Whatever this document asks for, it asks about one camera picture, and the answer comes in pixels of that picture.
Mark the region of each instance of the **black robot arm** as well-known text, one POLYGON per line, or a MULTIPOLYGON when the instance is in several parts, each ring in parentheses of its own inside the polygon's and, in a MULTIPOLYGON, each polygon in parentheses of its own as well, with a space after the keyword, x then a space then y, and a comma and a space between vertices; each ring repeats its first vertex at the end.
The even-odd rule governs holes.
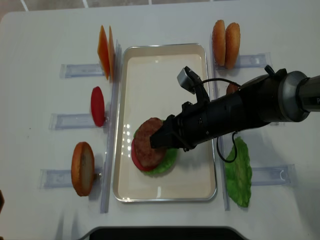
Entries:
POLYGON ((266 66, 266 75, 240 86, 232 93, 210 101, 203 83, 187 66, 178 75, 179 84, 196 94, 197 103, 185 102, 182 112, 169 115, 163 126, 150 137, 152 148, 194 149, 198 144, 271 122, 301 122, 309 111, 320 109, 320 77, 307 78, 302 72, 275 73, 266 66))

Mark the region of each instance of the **green lettuce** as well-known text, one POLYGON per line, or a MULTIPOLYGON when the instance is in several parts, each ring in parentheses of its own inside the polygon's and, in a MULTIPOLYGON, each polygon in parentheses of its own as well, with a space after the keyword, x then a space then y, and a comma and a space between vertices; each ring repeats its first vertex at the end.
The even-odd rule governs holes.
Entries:
POLYGON ((178 149, 169 148, 166 151, 162 162, 156 168, 154 168, 150 171, 141 171, 141 172, 143 172, 144 174, 147 174, 147 175, 162 174, 172 167, 172 165, 175 163, 175 161, 177 159, 177 154, 178 154, 178 149))
MULTIPOLYGON (((247 208, 251 197, 252 168, 250 166, 249 150, 247 144, 239 136, 235 139, 238 151, 237 157, 232 163, 225 163, 226 189, 229 197, 240 207, 247 208)), ((235 157, 235 146, 226 160, 231 161, 235 157)))

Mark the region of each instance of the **cable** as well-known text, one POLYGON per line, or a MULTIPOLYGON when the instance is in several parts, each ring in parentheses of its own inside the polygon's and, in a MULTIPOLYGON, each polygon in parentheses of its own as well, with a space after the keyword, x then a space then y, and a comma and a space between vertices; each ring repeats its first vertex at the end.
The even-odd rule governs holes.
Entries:
POLYGON ((230 80, 228 80, 228 79, 224 79, 224 78, 210 78, 210 79, 204 80, 204 81, 202 81, 202 82, 199 82, 199 83, 193 85, 193 87, 195 88, 196 86, 205 84, 205 83, 207 83, 207 82, 213 82, 213 81, 222 81, 222 82, 226 82, 226 83, 230 83, 230 84, 236 85, 238 88, 241 87, 240 84, 238 84, 238 83, 236 83, 236 82, 234 82, 234 81, 230 81, 230 80))
MULTIPOLYGON (((202 82, 199 82, 199 83, 193 85, 193 88, 195 88, 195 87, 197 87, 197 86, 199 86, 199 85, 203 85, 203 84, 208 83, 208 82, 213 82, 213 81, 222 81, 222 82, 226 82, 226 83, 229 83, 229 84, 233 84, 233 85, 237 86, 238 88, 241 87, 240 84, 238 84, 238 83, 236 83, 236 82, 234 82, 234 81, 230 81, 230 80, 228 80, 228 79, 224 79, 224 78, 211 78, 211 79, 207 79, 207 80, 204 80, 204 81, 202 81, 202 82)), ((226 159, 222 156, 222 154, 221 154, 221 152, 220 152, 220 150, 219 150, 219 144, 218 144, 218 142, 219 142, 219 137, 216 138, 216 151, 218 152, 218 155, 219 155, 219 157, 221 158, 221 160, 224 161, 225 163, 228 163, 228 164, 233 163, 233 162, 236 160, 237 156, 238 156, 238 149, 237 149, 237 146, 236 146, 236 143, 235 143, 235 135, 236 135, 237 133, 238 133, 238 132, 235 131, 235 132, 232 134, 232 142, 233 142, 233 146, 234 146, 234 158, 233 158, 232 160, 226 160, 226 159)))
POLYGON ((222 154, 221 154, 221 152, 220 152, 220 150, 219 150, 219 145, 218 145, 219 137, 216 138, 216 151, 218 152, 218 155, 219 155, 219 157, 221 158, 221 160, 224 161, 225 163, 228 163, 228 164, 233 163, 233 162, 236 160, 237 156, 238 156, 238 149, 237 149, 237 146, 236 146, 236 143, 235 143, 235 135, 236 135, 237 133, 238 133, 237 131, 235 131, 234 133, 232 133, 232 142, 233 142, 233 146, 234 146, 234 158, 233 158, 232 160, 226 160, 226 159, 222 156, 222 154))

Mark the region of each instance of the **lettuce leaf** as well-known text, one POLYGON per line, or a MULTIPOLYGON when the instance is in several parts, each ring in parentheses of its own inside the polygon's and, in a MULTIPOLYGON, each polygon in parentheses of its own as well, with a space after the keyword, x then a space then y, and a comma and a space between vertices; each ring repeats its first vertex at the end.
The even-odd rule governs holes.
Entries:
MULTIPOLYGON (((239 136, 235 140, 238 151, 232 163, 225 163, 226 189, 229 197, 239 206, 247 208, 251 197, 252 168, 250 166, 249 150, 247 144, 239 136)), ((226 160, 235 157, 235 146, 226 160)))

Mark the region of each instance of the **white tray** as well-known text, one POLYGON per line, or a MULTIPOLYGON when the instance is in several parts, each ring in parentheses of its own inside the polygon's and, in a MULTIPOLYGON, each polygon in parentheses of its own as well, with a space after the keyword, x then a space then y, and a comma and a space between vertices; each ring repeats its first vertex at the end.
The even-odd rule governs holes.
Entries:
POLYGON ((178 115, 184 102, 197 102, 177 81, 185 66, 202 80, 208 78, 201 45, 130 47, 123 55, 113 164, 113 193, 121 202, 205 201, 216 193, 212 141, 188 152, 179 149, 175 166, 158 176, 143 174, 131 159, 133 135, 144 121, 151 117, 165 120, 170 114, 178 115))

